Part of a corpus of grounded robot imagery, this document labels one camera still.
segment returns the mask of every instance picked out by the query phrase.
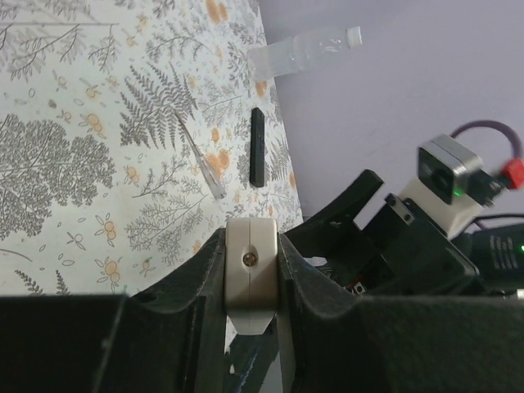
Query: gray wall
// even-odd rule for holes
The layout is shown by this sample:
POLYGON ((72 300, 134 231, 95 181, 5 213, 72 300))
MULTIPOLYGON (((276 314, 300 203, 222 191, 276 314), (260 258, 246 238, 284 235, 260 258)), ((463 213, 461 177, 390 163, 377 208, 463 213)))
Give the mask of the gray wall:
MULTIPOLYGON (((270 43, 324 25, 362 27, 364 45, 350 56, 277 78, 306 215, 370 168, 386 185, 358 220, 367 221, 415 175, 419 143, 470 120, 500 120, 524 137, 524 1, 260 2, 270 43)), ((496 132, 461 141, 488 168, 510 152, 496 132)), ((504 195, 495 210, 523 212, 523 197, 504 195)))

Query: black rectangular object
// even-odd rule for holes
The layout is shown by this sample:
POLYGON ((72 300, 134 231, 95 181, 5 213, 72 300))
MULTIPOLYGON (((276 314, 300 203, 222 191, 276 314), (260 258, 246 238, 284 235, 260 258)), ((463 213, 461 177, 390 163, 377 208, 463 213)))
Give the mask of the black rectangular object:
POLYGON ((260 108, 251 112, 251 155, 249 182, 255 187, 264 186, 264 123, 260 108))

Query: bolt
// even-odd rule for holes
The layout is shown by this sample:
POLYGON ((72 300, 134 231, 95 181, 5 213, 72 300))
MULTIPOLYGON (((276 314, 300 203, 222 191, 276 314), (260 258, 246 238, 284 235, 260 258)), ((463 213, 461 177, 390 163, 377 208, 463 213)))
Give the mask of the bolt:
POLYGON ((248 268, 252 268, 258 262, 258 258, 252 252, 248 252, 242 257, 242 262, 244 262, 244 265, 248 268))

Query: gray floor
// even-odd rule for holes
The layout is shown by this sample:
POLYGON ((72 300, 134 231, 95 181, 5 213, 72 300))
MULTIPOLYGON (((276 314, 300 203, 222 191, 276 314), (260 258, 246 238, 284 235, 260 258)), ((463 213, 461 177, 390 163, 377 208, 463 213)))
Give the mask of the gray floor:
POLYGON ((282 393, 282 376, 280 374, 280 356, 269 366, 268 375, 260 388, 260 393, 282 393))

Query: transparent pen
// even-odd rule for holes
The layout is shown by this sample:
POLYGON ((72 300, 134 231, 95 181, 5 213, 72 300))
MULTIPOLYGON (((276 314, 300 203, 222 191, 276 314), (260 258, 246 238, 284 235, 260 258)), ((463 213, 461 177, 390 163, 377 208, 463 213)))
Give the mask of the transparent pen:
POLYGON ((193 138, 187 130, 185 123, 180 121, 180 124, 182 125, 183 130, 186 132, 187 140, 189 141, 189 145, 191 145, 191 149, 195 154, 196 162, 200 167, 200 171, 204 175, 204 179, 206 180, 206 183, 209 186, 211 193, 213 194, 213 197, 215 197, 215 199, 217 200, 224 199, 228 194, 226 193, 224 186, 220 182, 220 179, 215 172, 215 168, 213 168, 210 165, 210 163, 207 162, 206 158, 195 144, 195 141, 193 141, 193 138))

